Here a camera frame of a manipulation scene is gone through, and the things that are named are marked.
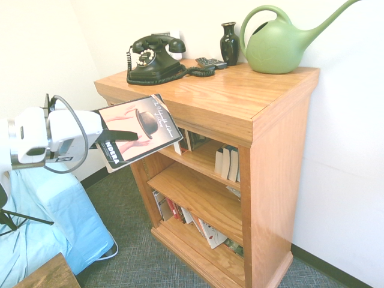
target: wood grain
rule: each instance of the wood grain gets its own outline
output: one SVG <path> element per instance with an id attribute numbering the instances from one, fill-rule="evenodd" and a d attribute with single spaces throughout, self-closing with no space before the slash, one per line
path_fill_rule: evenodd
<path id="1" fill-rule="evenodd" d="M 161 215 L 152 193 L 153 189 L 147 184 L 147 181 L 170 166 L 173 162 L 174 161 L 168 157 L 159 153 L 154 153 L 130 165 L 137 187 L 142 196 L 143 203 L 148 212 L 149 219 L 154 227 L 158 227 Z"/>
<path id="2" fill-rule="evenodd" d="M 283 276 L 276 271 L 290 253 L 308 104 L 309 97 L 298 103 L 253 144 L 249 160 L 241 159 L 241 171 L 249 166 L 251 175 L 241 179 L 249 181 L 241 187 L 249 287 L 267 287 Z"/>
<path id="3" fill-rule="evenodd" d="M 186 165 L 193 170 L 196 170 L 216 181 L 231 186 L 237 190 L 240 190 L 240 183 L 233 182 L 231 180 L 224 179 L 219 174 L 215 173 L 215 158 L 216 151 L 222 147 L 223 143 L 215 140 L 210 140 L 203 146 L 198 147 L 193 152 L 187 151 L 186 153 L 179 155 L 175 152 L 173 146 L 167 147 L 159 151 L 159 153 L 172 158 L 173 160 Z"/>
<path id="4" fill-rule="evenodd" d="M 183 63 L 196 65 L 190 59 Z M 145 190 L 144 197 L 149 198 L 149 184 L 243 245 L 245 287 L 274 288 L 292 261 L 290 243 L 308 104 L 318 78 L 317 68 L 299 67 L 274 75 L 239 64 L 217 70 L 212 77 L 186 76 L 156 86 L 128 85 L 123 71 L 96 81 L 95 86 L 108 103 L 160 93 L 179 127 L 218 141 L 183 156 L 171 148 L 162 150 L 166 158 L 176 161 L 169 167 L 162 159 L 146 158 L 156 176 L 137 173 L 136 180 L 146 187 L 140 192 Z M 240 184 L 230 185 L 212 172 L 220 142 L 239 149 Z M 225 185 L 241 190 L 241 203 L 223 197 Z M 153 212 L 153 204 L 147 209 Z M 202 257 L 193 243 L 175 237 L 178 226 L 162 223 L 154 223 L 155 237 L 212 286 L 244 286 L 237 270 L 227 269 L 221 260 Z"/>
<path id="5" fill-rule="evenodd" d="M 184 260 L 210 285 L 244 287 L 244 262 L 224 245 L 211 249 L 197 229 L 171 218 L 152 229 L 152 234 Z"/>
<path id="6" fill-rule="evenodd" d="M 59 253 L 19 282 L 14 288 L 80 288 L 70 267 Z"/>
<path id="7" fill-rule="evenodd" d="M 241 204 L 225 185 L 180 163 L 148 185 L 242 246 Z"/>
<path id="8" fill-rule="evenodd" d="M 191 59 L 182 63 L 187 67 L 196 65 Z M 127 72 L 123 71 L 95 81 L 95 86 L 111 103 L 160 93 L 178 125 L 203 129 L 204 135 L 224 143 L 250 147 L 252 119 L 285 93 L 299 87 L 304 79 L 316 79 L 318 73 L 316 68 L 299 67 L 284 75 L 262 74 L 243 63 L 216 70 L 212 77 L 185 76 L 155 86 L 129 85 Z"/>

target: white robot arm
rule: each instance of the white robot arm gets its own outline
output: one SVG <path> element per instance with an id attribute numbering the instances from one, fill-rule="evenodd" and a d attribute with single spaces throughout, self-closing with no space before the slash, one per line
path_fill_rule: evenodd
<path id="1" fill-rule="evenodd" d="M 73 111 L 60 96 L 67 109 L 55 110 L 46 95 L 44 108 L 31 107 L 14 119 L 0 119 L 0 209 L 10 195 L 8 171 L 41 167 L 45 163 L 80 161 L 73 168 L 56 173 L 67 173 L 78 168 L 85 160 L 94 142 L 116 140 L 108 138 L 100 115 L 92 111 Z M 137 134 L 118 135 L 120 140 L 137 140 Z"/>

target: white wall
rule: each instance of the white wall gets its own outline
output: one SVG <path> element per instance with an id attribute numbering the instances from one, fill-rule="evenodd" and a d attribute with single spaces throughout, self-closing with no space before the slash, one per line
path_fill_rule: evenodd
<path id="1" fill-rule="evenodd" d="M 126 70 L 129 46 L 152 32 L 178 28 L 185 58 L 221 59 L 221 23 L 236 21 L 238 33 L 252 9 L 272 4 L 298 28 L 311 29 L 344 0 L 148 0 L 144 8 L 122 0 L 71 3 L 97 70 L 106 77 Z M 302 60 L 321 74 L 311 99 L 293 237 L 297 246 L 373 287 L 384 287 L 383 10 L 379 0 L 353 4 Z M 254 16 L 248 37 L 273 17 Z"/>
<path id="2" fill-rule="evenodd" d="M 46 93 L 77 110 L 105 107 L 99 78 L 69 1 L 0 1 L 0 118 L 43 106 Z M 93 150 L 73 174 L 83 180 L 103 166 Z"/>

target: green watering can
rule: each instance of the green watering can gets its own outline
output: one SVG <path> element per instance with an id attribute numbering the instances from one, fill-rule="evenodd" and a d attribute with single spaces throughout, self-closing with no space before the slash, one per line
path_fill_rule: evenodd
<path id="1" fill-rule="evenodd" d="M 254 71 L 269 74 L 283 74 L 299 66 L 306 48 L 325 30 L 346 8 L 360 0 L 348 0 L 321 25 L 311 30 L 294 27 L 288 15 L 272 5 L 260 6 L 245 18 L 240 30 L 240 47 Z M 277 18 L 256 29 L 245 47 L 244 32 L 248 21 L 257 12 L 272 11 Z"/>

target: light blue fabric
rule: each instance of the light blue fabric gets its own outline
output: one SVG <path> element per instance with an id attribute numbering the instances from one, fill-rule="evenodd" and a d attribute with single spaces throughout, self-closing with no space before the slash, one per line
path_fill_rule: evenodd
<path id="1" fill-rule="evenodd" d="M 63 164 L 50 164 L 56 170 Z M 11 198 L 4 210 L 55 222 L 28 220 L 0 237 L 0 288 L 11 288 L 61 252 L 77 275 L 107 252 L 113 239 L 80 182 L 70 173 L 44 168 L 11 172 Z M 23 219 L 13 217 L 15 224 Z M 0 224 L 0 233 L 9 228 Z"/>

